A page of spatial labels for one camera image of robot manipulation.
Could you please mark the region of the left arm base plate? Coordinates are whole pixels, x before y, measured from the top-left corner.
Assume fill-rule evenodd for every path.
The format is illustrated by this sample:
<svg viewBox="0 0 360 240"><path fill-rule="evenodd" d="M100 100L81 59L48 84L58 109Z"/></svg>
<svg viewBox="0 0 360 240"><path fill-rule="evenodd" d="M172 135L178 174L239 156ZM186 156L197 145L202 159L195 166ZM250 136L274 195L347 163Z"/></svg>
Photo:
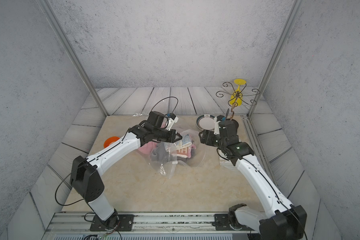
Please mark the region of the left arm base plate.
<svg viewBox="0 0 360 240"><path fill-rule="evenodd" d="M97 215L91 221L90 232L131 232L135 216L132 214L112 215L107 220L101 220Z"/></svg>

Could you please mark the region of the clear plastic vacuum bag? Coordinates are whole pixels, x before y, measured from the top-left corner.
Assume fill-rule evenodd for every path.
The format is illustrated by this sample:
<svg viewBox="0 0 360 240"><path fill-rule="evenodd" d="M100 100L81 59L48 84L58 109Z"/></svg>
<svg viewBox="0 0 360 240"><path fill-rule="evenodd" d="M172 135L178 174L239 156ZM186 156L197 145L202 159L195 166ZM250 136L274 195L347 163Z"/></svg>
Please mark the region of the clear plastic vacuum bag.
<svg viewBox="0 0 360 240"><path fill-rule="evenodd" d="M175 175L176 168L200 167L206 157L206 146L195 130L181 130L182 139L175 143L149 142L141 149L148 164L168 179Z"/></svg>

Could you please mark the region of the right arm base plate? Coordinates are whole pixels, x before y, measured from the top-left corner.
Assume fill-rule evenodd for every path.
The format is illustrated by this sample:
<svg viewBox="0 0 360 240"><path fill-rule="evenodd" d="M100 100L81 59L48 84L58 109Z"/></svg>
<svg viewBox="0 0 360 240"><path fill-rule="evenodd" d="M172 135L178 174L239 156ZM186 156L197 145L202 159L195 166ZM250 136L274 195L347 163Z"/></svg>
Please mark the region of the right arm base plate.
<svg viewBox="0 0 360 240"><path fill-rule="evenodd" d="M212 226L216 231L254 231L253 229L244 225L238 225L234 227L234 225L230 222L229 215L227 213L214 214L214 221L212 222Z"/></svg>

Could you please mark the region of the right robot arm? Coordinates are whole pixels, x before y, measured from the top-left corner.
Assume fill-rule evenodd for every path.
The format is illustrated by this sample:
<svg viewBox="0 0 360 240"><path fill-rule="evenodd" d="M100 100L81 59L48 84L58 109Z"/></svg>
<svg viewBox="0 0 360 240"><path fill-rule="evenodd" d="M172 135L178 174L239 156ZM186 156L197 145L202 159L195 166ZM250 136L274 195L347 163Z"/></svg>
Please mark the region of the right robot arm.
<svg viewBox="0 0 360 240"><path fill-rule="evenodd" d="M226 223L236 231L250 228L264 240L306 238L307 213L304 208L295 206L272 182L253 149L240 141L234 121L217 116L214 122L214 130L199 133L201 143L215 147L220 159L231 162L244 175L264 208L263 212L259 212L246 204L232 206Z"/></svg>

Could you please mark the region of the grey fluffy towel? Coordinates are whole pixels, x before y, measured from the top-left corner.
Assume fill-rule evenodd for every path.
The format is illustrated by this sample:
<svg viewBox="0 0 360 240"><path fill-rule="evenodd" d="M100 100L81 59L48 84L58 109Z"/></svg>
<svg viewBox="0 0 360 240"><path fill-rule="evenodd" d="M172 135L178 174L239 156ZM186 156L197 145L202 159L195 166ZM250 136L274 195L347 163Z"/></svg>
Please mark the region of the grey fluffy towel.
<svg viewBox="0 0 360 240"><path fill-rule="evenodd" d="M151 160L158 163L167 163L170 161L170 153L166 150L165 143L158 143L151 152Z"/></svg>

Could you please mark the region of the patterned multicolour towel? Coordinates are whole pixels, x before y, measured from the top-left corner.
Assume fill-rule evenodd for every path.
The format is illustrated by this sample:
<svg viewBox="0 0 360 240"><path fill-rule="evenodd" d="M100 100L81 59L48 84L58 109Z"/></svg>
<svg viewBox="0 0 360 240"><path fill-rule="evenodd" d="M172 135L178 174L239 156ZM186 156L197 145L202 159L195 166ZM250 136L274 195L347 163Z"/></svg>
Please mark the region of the patterned multicolour towel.
<svg viewBox="0 0 360 240"><path fill-rule="evenodd" d="M194 144L194 141L193 141L192 137L189 134L187 134L187 135L183 136L182 140L176 142L175 146L176 146L176 150L179 150L181 148L186 148L192 144Z"/></svg>

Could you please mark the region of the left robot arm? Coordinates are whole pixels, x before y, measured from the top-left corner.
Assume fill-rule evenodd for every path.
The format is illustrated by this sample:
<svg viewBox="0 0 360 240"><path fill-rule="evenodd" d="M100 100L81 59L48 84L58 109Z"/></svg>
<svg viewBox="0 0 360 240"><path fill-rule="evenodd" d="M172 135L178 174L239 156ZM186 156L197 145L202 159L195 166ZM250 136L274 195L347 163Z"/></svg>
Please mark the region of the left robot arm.
<svg viewBox="0 0 360 240"><path fill-rule="evenodd" d="M118 218L117 211L105 195L102 175L127 154L149 142L173 144L181 140L182 136L172 128L178 120L173 113L164 115L151 111L147 120L129 128L122 138L105 149L86 158L78 156L74 159L70 184L102 223L113 227Z"/></svg>

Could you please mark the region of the pink fluffy towel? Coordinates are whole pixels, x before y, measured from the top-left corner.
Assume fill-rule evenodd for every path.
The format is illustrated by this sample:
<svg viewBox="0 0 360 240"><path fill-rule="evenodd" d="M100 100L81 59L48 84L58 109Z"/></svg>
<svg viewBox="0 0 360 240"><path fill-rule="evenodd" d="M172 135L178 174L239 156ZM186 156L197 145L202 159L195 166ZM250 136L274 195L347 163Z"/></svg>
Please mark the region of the pink fluffy towel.
<svg viewBox="0 0 360 240"><path fill-rule="evenodd" d="M145 155L151 154L151 152L157 146L157 144L158 143L149 142L149 143L145 144L144 146L138 148L138 151ZM196 149L196 145L192 144L186 148L181 148L179 150L176 150L176 154L180 158L189 158L190 159L192 157L192 150L195 150L195 149Z"/></svg>

